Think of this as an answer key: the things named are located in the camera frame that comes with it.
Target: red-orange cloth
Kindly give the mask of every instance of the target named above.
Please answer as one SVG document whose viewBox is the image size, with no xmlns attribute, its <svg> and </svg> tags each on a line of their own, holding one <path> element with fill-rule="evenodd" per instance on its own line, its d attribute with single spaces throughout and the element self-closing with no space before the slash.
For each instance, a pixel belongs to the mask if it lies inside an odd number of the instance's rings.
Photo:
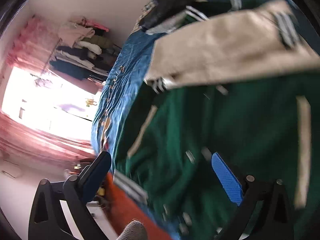
<svg viewBox="0 0 320 240">
<path fill-rule="evenodd" d="M 113 184 L 113 176 L 110 172 L 106 177 L 105 192 L 106 199 L 110 202 L 110 209 L 104 208 L 103 210 L 118 235 L 132 220 L 138 220 L 146 228 L 148 239 L 171 240 L 171 237 L 155 225 L 124 191 Z"/>
</svg>

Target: green jacket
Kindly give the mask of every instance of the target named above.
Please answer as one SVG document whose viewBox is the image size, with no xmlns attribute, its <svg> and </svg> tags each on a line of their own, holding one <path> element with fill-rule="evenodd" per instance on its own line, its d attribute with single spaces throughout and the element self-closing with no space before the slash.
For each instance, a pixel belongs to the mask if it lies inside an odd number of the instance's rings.
<svg viewBox="0 0 320 240">
<path fill-rule="evenodd" d="M 320 200 L 320 73 L 223 86 L 228 95 L 215 85 L 157 95 L 143 84 L 122 128 L 115 168 L 148 193 L 147 205 L 159 217 L 184 221 L 182 214 L 187 213 L 191 239 L 212 239 L 233 216 L 236 204 L 228 199 L 202 149 L 218 152 L 256 179 L 282 179 L 293 203 L 299 151 L 296 97 L 305 96 L 311 105 L 312 166 L 307 206 L 294 211 L 299 239 Z M 157 111 L 138 150 L 128 157 L 152 105 Z"/>
</svg>

